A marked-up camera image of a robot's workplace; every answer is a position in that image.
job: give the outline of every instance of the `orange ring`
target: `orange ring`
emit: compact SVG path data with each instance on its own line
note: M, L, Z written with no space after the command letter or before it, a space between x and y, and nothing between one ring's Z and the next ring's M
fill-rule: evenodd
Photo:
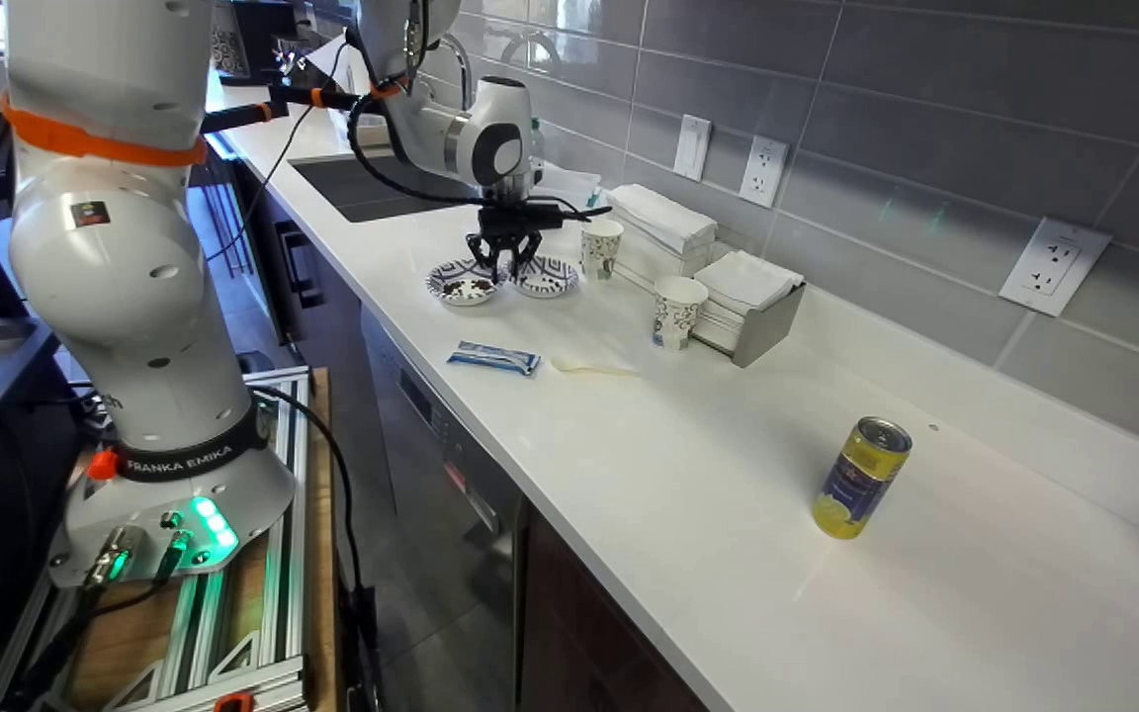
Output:
M194 148L185 148L185 152L160 152L160 148L141 148L141 144L104 138L104 134L90 134L83 126L56 125L48 114L15 110L10 96L6 96L0 110L12 125L19 144L32 144L32 148L52 152L52 155L94 155L94 158L137 164L137 167L194 167L194 164L206 164L206 144L202 138Z

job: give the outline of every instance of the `can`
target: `can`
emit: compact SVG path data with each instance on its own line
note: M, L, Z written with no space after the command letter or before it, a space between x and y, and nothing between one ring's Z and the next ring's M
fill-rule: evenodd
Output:
M880 415L860 421L810 502L818 532L860 537L911 452L914 438L898 424Z

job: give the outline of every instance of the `dark cabinet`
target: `dark cabinet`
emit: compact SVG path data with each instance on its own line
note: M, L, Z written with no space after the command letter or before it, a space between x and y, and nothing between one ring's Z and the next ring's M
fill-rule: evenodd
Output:
M539 516L525 525L518 702L524 712L704 710Z

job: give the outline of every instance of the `white cup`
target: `white cup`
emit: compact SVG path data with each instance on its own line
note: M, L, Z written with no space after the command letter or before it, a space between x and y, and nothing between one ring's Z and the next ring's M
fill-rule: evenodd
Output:
M626 225L615 218L594 218L583 225L583 252L579 264L588 281L611 281L616 245L620 245Z
M686 347L694 324L699 321L699 310L712 303L712 291L704 291L694 278L662 278L653 293L658 293L653 346Z

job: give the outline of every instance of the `electrical outlet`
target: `electrical outlet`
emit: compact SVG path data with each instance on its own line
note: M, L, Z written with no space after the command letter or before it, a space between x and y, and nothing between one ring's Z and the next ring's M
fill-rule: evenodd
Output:
M787 155L791 155L791 148L757 134L736 194L749 197L749 204L757 204L757 206L770 206L770 204L774 204L774 191L779 191L779 175L782 175L782 158L787 158Z
M1000 296L1060 316L1060 310L1077 296L1108 243L1108 234L1039 218Z
M679 148L677 148L677 175L699 181L710 148L712 148L712 125L699 114L686 114Z

